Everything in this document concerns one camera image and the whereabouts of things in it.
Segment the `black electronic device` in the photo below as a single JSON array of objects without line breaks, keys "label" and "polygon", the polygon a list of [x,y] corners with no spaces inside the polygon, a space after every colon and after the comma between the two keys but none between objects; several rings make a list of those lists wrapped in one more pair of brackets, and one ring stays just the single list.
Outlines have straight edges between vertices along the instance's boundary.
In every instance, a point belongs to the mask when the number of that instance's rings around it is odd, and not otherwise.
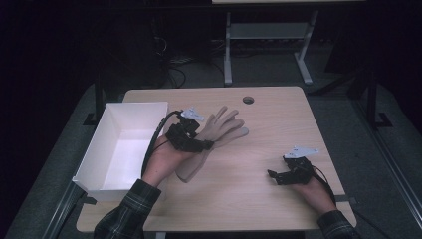
[{"label": "black electronic device", "polygon": [[268,170],[270,176],[276,179],[277,184],[279,185],[290,185],[290,184],[307,184],[314,172],[313,165],[305,157],[299,158],[285,158],[284,160],[288,165],[290,171],[276,173],[275,171]]},{"label": "black electronic device", "polygon": [[332,202],[335,203],[334,193],[332,192],[331,187],[328,184],[328,181],[322,179],[316,172],[317,169],[322,173],[317,167],[313,166],[311,162],[303,157],[298,158],[287,158],[283,157],[285,163],[288,165],[290,171],[277,173],[272,170],[268,170],[270,177],[276,179],[278,185],[291,185],[291,184],[308,184],[312,177],[316,178],[325,188],[326,192],[329,194]]},{"label": "black electronic device", "polygon": [[145,158],[143,160],[141,175],[144,174],[149,159],[151,158],[152,153],[156,150],[154,146],[156,140],[158,139],[159,133],[164,128],[164,125],[167,123],[168,119],[173,115],[177,115],[179,123],[172,124],[165,136],[175,149],[187,152],[201,152],[204,149],[211,149],[211,147],[214,145],[214,142],[210,140],[202,141],[195,139],[195,136],[197,135],[196,129],[199,127],[199,123],[195,119],[184,117],[183,111],[171,112],[161,120],[160,124],[155,130],[154,135],[152,136],[151,142],[149,143],[148,150],[146,151]]}]

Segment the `white box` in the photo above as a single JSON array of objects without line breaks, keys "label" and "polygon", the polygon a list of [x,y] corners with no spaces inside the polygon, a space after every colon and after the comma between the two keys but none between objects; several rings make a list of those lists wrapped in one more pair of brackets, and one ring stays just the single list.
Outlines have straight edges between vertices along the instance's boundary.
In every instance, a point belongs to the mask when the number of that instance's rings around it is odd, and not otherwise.
[{"label": "white box", "polygon": [[168,103],[106,104],[73,182],[96,201],[121,201],[140,178],[146,150],[167,111]]}]

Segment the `round hole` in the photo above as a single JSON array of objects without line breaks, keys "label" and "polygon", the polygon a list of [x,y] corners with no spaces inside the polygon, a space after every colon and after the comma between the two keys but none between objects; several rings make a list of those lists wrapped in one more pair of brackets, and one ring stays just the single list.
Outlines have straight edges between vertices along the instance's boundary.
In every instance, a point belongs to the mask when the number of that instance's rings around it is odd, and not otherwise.
[{"label": "round hole", "polygon": [[247,105],[253,104],[254,101],[255,100],[253,98],[251,98],[251,97],[243,97],[243,103],[245,103]]}]

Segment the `dark wall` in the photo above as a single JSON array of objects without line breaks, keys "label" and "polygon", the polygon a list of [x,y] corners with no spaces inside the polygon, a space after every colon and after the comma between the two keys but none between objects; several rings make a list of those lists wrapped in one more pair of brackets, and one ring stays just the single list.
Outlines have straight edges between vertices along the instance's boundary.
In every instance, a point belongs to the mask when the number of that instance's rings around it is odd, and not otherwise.
[{"label": "dark wall", "polygon": [[348,73],[365,66],[422,133],[421,12],[421,1],[369,0],[348,16],[327,69]]},{"label": "dark wall", "polygon": [[2,8],[0,237],[91,83],[70,11],[49,1],[14,1]]}]

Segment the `wire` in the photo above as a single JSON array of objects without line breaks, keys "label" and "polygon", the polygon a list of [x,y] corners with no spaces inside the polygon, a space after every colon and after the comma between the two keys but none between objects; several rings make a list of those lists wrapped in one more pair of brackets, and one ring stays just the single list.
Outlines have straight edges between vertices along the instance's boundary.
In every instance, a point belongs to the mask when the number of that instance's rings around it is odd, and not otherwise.
[{"label": "wire", "polygon": [[212,57],[220,56],[225,50],[226,42],[224,40],[217,40],[216,43],[219,43],[219,45],[211,49],[210,55]]},{"label": "wire", "polygon": [[300,166],[300,165],[296,165],[296,167],[297,168],[300,168],[301,170],[303,170],[303,171],[306,171],[306,172],[308,172],[308,173],[310,173],[311,174],[311,176],[313,176],[314,178],[316,178],[316,180],[318,180],[321,184],[322,184],[322,186],[325,188],[325,190],[326,190],[326,192],[329,194],[329,197],[331,198],[331,201],[334,203],[334,205],[336,205],[337,203],[336,203],[336,201],[335,201],[335,196],[334,196],[334,192],[332,191],[332,189],[331,189],[331,186],[329,186],[329,184],[328,184],[328,180],[326,180],[326,177],[325,177],[325,175],[322,173],[322,171],[320,171],[317,167],[315,167],[315,166],[313,166],[312,165],[312,167],[313,168],[316,168],[321,174],[322,174],[322,176],[323,176],[323,178],[325,178],[325,180],[323,180],[315,171],[309,171],[307,168],[304,168],[304,167],[302,167],[302,166]]},{"label": "wire", "polygon": [[[90,29],[90,37],[91,37],[91,40],[94,42],[94,44],[95,45],[97,45],[97,46],[99,46],[100,47],[100,49],[102,49],[107,55],[109,55],[113,60],[115,60],[117,63],[119,63],[121,66],[123,66],[125,69],[127,69],[130,73],[132,73],[132,74],[135,74],[135,75],[139,75],[139,72],[136,70],[136,69],[134,69],[133,67],[131,67],[131,66],[129,66],[128,64],[126,64],[121,58],[119,58],[118,56],[116,56],[110,49],[108,49],[108,48],[106,48],[100,41],[99,41],[99,39],[98,39],[98,35],[99,34],[104,34],[105,33],[105,31],[108,29],[108,28],[110,28],[110,26],[112,26],[112,24],[114,24],[115,23],[115,21],[116,21],[116,19],[118,19],[118,18],[120,18],[121,16],[120,15],[118,15],[118,16],[115,16],[115,17],[113,17],[113,18],[111,18],[111,19],[109,19],[109,20],[107,20],[106,22],[105,22],[105,24],[106,24],[106,26],[105,26],[105,29],[103,29],[102,30],[102,32],[101,33],[97,33],[97,34],[95,34],[95,29],[97,29],[98,27],[99,27],[99,24],[100,24],[100,22],[103,20],[103,19],[99,19],[99,20],[97,20],[94,24],[93,24],[93,26],[91,27],[91,29]],[[125,79],[125,81],[129,84],[129,86],[131,87],[131,88],[136,88],[136,86],[137,86],[137,81],[136,80],[133,80],[133,79],[131,79],[131,78],[126,78]]]},{"label": "wire", "polygon": [[143,160],[143,164],[142,164],[142,171],[141,171],[141,173],[140,173],[140,175],[141,175],[141,176],[143,176],[143,174],[145,173],[145,171],[146,171],[146,166],[148,165],[149,159],[151,158],[152,153],[155,151],[154,146],[155,146],[155,143],[156,143],[156,141],[157,141],[157,139],[158,139],[158,135],[159,135],[159,133],[160,133],[160,132],[161,132],[161,130],[164,128],[165,124],[167,123],[168,119],[169,119],[171,116],[173,116],[173,115],[178,115],[178,114],[180,114],[180,113],[181,113],[181,112],[178,112],[178,111],[171,112],[171,113],[169,113],[169,114],[168,114],[165,118],[163,118],[163,119],[161,120],[161,122],[159,123],[159,125],[158,125],[157,129],[155,130],[154,135],[153,135],[153,136],[152,136],[152,138],[151,138],[151,142],[149,143],[148,149],[146,150],[145,158],[144,158],[144,160]]},{"label": "wire", "polygon": [[191,57],[183,57],[181,55],[174,57],[173,59],[170,60],[170,64],[173,66],[177,66],[177,65],[183,65],[186,63],[191,63],[193,61],[195,61],[195,58],[191,58]]},{"label": "wire", "polygon": [[351,208],[351,210],[353,211],[354,214],[356,214],[357,216],[359,216],[360,218],[362,218],[367,224],[369,224],[375,230],[377,230],[379,233],[381,233],[385,238],[391,239],[391,237],[389,237],[384,231],[382,231],[381,228],[379,228],[377,225],[373,224],[369,219],[367,219],[365,216],[363,216],[362,214],[360,214],[360,212],[354,210],[353,208]]},{"label": "wire", "polygon": [[180,73],[183,76],[183,80],[182,83],[180,85],[177,85],[174,77],[169,73],[169,77],[171,78],[171,80],[174,82],[174,88],[175,89],[180,89],[181,87],[183,87],[183,85],[186,83],[186,74],[184,74],[183,71],[179,70],[179,69],[175,69],[175,68],[169,68],[168,70],[173,70],[176,71],[178,73]]},{"label": "wire", "polygon": [[213,65],[214,67],[216,67],[218,69],[218,71],[220,71],[220,73],[224,76],[223,70],[217,64],[215,64],[215,63],[212,62],[211,65]]},{"label": "wire", "polygon": [[166,140],[165,142],[162,142],[159,146],[157,146],[155,149],[152,150],[152,152],[155,152],[159,147],[163,146],[165,143],[169,142],[170,140]]},{"label": "wire", "polygon": [[60,228],[58,229],[58,233],[57,235],[60,235],[63,231],[63,228],[65,228],[66,223],[68,223],[69,219],[71,218],[71,215],[73,214],[73,212],[75,211],[75,209],[78,206],[78,201],[83,198],[86,195],[86,193],[84,191],[82,191],[80,193],[80,195],[78,196],[78,198],[72,203],[72,205],[70,207],[68,207],[67,212],[65,213],[65,218],[63,219],[63,222],[60,225]]},{"label": "wire", "polygon": [[313,166],[313,168],[316,169],[316,170],[318,170],[319,173],[323,176],[323,179],[325,179],[325,182],[328,183],[328,180],[326,179],[325,174],[323,174],[323,172],[319,168],[317,168],[315,166]]},{"label": "wire", "polygon": [[157,52],[158,55],[163,56],[164,55],[164,52],[167,50],[167,41],[165,41],[164,38],[160,38],[160,37],[154,37],[154,38],[155,38],[155,40],[159,40],[159,41],[162,41],[164,43],[164,47],[161,50],[161,53],[158,53]]},{"label": "wire", "polygon": [[167,76],[168,76],[168,81],[171,84],[171,88],[175,89],[176,88],[176,80],[173,78],[173,76],[170,74],[170,71],[167,71]]}]

